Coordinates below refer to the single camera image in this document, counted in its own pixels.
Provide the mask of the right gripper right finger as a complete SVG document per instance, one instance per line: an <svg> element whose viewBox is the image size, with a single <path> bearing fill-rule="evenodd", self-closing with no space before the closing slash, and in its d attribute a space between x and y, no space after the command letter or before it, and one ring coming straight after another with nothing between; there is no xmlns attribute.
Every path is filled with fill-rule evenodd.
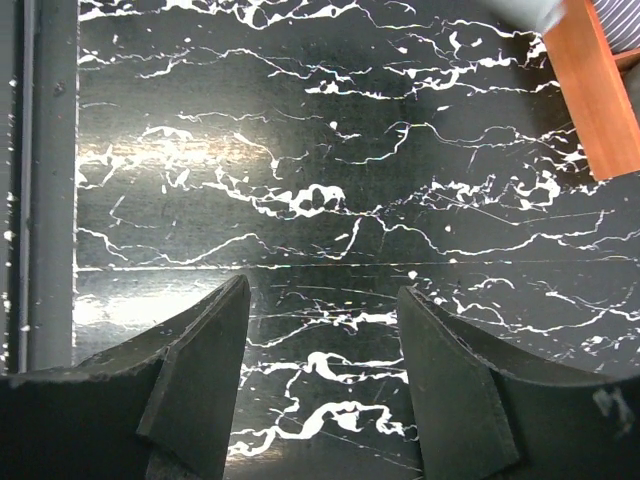
<svg viewBox="0 0 640 480"><path fill-rule="evenodd" d="M401 347L428 479L635 479L639 380L555 363L412 287Z"/></svg>

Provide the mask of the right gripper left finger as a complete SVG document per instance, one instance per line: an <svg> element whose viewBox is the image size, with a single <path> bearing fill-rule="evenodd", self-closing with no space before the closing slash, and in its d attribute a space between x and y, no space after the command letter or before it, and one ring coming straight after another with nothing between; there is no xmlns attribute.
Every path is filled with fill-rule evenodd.
<svg viewBox="0 0 640 480"><path fill-rule="evenodd" d="M251 291L237 275L73 367L1 380L5 479L219 479Z"/></svg>

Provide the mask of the grey underwear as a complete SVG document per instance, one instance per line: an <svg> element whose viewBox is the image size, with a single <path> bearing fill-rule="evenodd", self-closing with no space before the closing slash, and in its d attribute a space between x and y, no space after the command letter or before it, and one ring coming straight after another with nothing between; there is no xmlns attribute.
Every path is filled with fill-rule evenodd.
<svg viewBox="0 0 640 480"><path fill-rule="evenodd" d="M546 34L566 15L562 0L480 0L500 19L538 34Z"/></svg>

